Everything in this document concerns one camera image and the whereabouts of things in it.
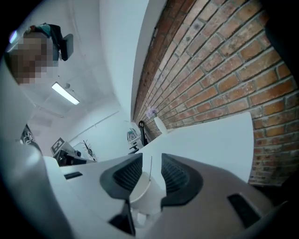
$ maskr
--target white wall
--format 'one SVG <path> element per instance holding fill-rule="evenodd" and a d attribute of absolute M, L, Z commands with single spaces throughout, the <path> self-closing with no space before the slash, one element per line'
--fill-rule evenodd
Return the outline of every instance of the white wall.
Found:
<path fill-rule="evenodd" d="M 128 120 L 151 36 L 166 0 L 100 0 L 100 34 L 114 93 Z"/>
<path fill-rule="evenodd" d="M 51 128 L 42 130 L 36 141 L 44 155 L 52 156 L 50 147 L 59 137 L 73 147 L 88 140 L 100 161 L 113 159 L 131 151 L 127 131 L 132 125 L 125 118 L 121 106 L 112 96 L 87 109 L 74 108 L 63 119 L 57 118 Z"/>

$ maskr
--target black slot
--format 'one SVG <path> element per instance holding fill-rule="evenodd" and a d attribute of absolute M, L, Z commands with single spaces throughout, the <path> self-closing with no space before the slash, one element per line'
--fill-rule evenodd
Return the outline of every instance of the black slot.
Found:
<path fill-rule="evenodd" d="M 81 174 L 80 172 L 74 172 L 74 173 L 70 173 L 70 174 L 66 174 L 64 175 L 65 179 L 71 179 L 71 178 L 75 178 L 75 177 L 79 177 L 82 176 L 83 174 Z"/>
<path fill-rule="evenodd" d="M 245 228 L 250 227 L 260 219 L 260 216 L 251 208 L 240 194 L 228 196 L 229 202 L 237 212 Z"/>

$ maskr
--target desk surface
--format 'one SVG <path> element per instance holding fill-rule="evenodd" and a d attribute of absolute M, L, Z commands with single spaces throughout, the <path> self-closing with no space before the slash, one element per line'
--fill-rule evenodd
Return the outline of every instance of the desk surface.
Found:
<path fill-rule="evenodd" d="M 226 169 L 248 181 L 253 159 L 253 127 L 249 112 L 203 124 L 182 127 L 162 134 L 139 150 L 143 153 L 144 172 L 150 173 L 161 189 L 161 153 L 186 157 Z"/>

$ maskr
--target ceiling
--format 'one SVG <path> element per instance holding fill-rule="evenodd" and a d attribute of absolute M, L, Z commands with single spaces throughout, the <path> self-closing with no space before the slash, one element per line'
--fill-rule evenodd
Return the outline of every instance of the ceiling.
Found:
<path fill-rule="evenodd" d="M 20 26 L 23 32 L 31 25 L 46 22 L 59 25 L 63 36 L 74 36 L 74 52 L 66 62 L 59 60 L 58 67 L 47 69 L 35 84 L 21 85 L 37 106 L 31 127 L 50 127 L 55 118 L 65 117 L 71 109 L 86 107 L 113 93 L 102 53 L 99 21 L 99 0 L 47 0 Z M 73 105 L 55 92 L 51 86 L 56 81 L 63 87 L 69 83 L 67 91 L 80 103 Z"/>

